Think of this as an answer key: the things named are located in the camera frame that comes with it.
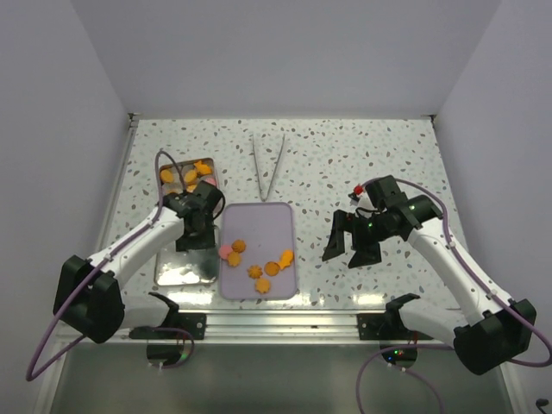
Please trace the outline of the orange fish cookie top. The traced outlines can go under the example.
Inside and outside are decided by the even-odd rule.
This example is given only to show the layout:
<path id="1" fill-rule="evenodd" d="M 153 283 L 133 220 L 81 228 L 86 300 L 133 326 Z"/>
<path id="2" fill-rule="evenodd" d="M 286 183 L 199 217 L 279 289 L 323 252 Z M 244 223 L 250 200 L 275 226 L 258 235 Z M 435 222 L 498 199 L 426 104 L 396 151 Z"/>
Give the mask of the orange fish cookie top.
<path id="1" fill-rule="evenodd" d="M 198 160 L 193 165 L 198 176 L 207 176 L 212 174 L 211 166 L 209 164 L 203 163 L 201 160 Z"/>

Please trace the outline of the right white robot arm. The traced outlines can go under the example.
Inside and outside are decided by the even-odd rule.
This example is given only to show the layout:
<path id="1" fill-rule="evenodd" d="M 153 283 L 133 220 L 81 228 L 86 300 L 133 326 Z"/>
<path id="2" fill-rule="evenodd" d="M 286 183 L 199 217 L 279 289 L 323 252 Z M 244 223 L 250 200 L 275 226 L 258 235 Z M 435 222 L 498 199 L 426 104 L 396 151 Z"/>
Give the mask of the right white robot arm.
<path id="1" fill-rule="evenodd" d="M 344 253 L 351 236 L 348 268 L 380 263 L 380 244 L 399 237 L 423 256 L 448 288 L 458 310 L 441 310 L 416 293 L 386 304 L 384 333 L 404 338 L 427 335 L 451 347 L 463 366 L 482 375 L 524 353 L 533 336 L 536 309 L 500 288 L 452 235 L 445 204 L 430 191 L 408 197 L 392 175 L 367 181 L 362 190 L 372 205 L 367 215 L 336 210 L 324 260 Z"/>

